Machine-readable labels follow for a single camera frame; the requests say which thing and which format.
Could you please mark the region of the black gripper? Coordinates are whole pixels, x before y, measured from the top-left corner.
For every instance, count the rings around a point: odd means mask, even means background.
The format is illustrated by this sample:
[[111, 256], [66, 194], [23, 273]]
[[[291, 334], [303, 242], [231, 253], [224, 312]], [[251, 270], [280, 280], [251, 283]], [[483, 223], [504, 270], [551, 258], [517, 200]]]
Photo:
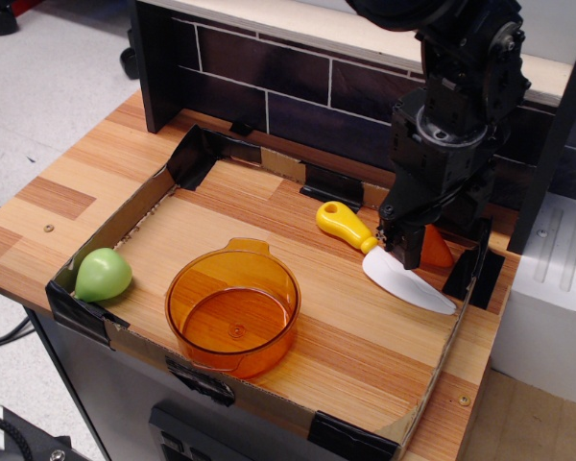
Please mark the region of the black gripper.
[[420, 267], [425, 226], [444, 219], [465, 237], [474, 233], [493, 192], [493, 155], [509, 138], [509, 122], [478, 131], [472, 145], [460, 145], [449, 133], [423, 118], [425, 90], [403, 96], [394, 107], [390, 159], [396, 178], [379, 209], [379, 235], [405, 270]]

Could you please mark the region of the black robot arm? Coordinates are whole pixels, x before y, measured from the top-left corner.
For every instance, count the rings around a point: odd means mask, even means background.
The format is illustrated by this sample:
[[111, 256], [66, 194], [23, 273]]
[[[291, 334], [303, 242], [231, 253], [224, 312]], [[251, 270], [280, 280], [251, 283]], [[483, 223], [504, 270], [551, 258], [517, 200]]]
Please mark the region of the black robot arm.
[[468, 231], [494, 182], [493, 155], [509, 138], [509, 114], [530, 81], [516, 1], [352, 1], [376, 26], [413, 31], [424, 86], [393, 109], [395, 182], [379, 208], [385, 250], [407, 270], [420, 266], [425, 228], [438, 220]]

